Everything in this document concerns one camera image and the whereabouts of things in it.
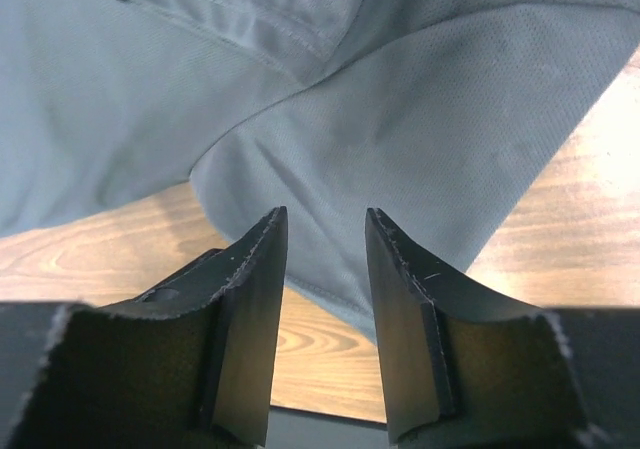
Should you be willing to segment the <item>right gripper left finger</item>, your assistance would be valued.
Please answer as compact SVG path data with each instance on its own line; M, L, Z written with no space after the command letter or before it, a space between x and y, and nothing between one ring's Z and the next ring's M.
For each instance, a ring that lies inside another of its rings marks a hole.
M265 445L287 211L140 296L1 306L5 448Z

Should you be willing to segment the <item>grey t shirt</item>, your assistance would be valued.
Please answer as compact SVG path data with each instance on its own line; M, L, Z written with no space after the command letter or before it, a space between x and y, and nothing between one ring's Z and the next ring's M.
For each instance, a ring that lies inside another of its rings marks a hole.
M189 182L375 335L364 219L467 269L639 43L639 0L1 0L1 232Z

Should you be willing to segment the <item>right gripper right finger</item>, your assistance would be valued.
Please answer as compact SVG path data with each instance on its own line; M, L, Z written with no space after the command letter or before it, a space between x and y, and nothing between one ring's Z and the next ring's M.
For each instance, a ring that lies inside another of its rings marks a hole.
M498 293L366 216L395 448L635 448L639 313L540 308Z

